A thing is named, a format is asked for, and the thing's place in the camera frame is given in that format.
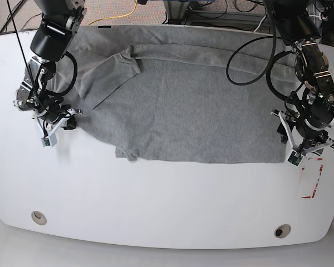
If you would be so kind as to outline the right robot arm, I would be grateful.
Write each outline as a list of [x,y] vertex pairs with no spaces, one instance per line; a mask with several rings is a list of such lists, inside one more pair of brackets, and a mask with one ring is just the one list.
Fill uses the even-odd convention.
[[[75,116],[81,110],[63,104],[63,98],[73,88],[78,73],[77,61],[68,52],[85,16],[84,1],[36,1],[42,12],[40,26],[31,42],[35,54],[25,63],[24,80],[16,92],[14,106],[20,111],[32,111],[33,119],[42,134],[43,146],[57,144],[55,132],[62,128],[74,130]],[[56,74],[56,63],[64,57],[73,64],[73,75],[68,87],[62,92],[47,89],[49,80]]]

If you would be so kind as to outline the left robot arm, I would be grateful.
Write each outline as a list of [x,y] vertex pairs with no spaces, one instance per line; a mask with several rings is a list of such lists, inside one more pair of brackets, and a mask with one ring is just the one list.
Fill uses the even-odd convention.
[[[272,29],[272,50],[263,72],[247,84],[266,77],[269,90],[286,108],[273,111],[281,123],[278,133],[292,148],[289,161],[307,154],[320,154],[325,147],[334,149],[327,128],[334,126],[334,82],[326,56],[316,42],[320,33],[311,21],[307,7],[311,1],[263,1]],[[278,92],[271,82],[274,64],[284,56],[296,56],[295,73],[304,88],[302,97],[293,91],[289,96]]]

